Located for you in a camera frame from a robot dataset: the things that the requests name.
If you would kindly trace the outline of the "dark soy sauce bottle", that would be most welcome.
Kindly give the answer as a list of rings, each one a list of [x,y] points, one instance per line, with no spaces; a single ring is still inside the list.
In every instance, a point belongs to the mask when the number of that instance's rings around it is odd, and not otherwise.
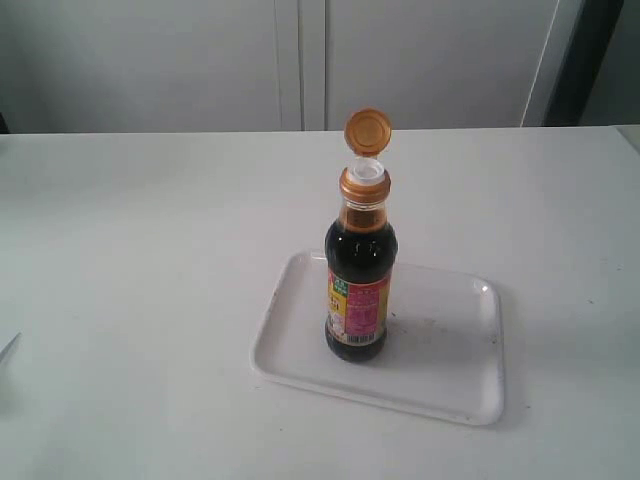
[[[324,244],[328,264],[325,338],[339,358],[362,363],[387,338],[388,301],[398,242],[388,220],[391,177],[378,159],[392,135],[386,114],[366,108],[347,121],[354,154],[339,178],[342,205]]]

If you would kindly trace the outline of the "white plastic tray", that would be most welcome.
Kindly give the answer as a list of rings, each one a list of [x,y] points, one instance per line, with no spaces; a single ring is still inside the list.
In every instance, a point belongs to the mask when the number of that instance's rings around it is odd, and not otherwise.
[[[504,407],[500,299],[468,274],[398,263],[388,335],[364,363],[339,359],[324,336],[327,261],[303,251],[287,262],[251,351],[254,370],[294,388],[467,425]]]

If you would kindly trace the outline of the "white cabinet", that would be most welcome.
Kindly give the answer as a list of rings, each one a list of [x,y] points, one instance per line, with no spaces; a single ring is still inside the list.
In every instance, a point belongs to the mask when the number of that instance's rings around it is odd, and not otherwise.
[[[5,1],[17,133],[538,126],[578,1]]]

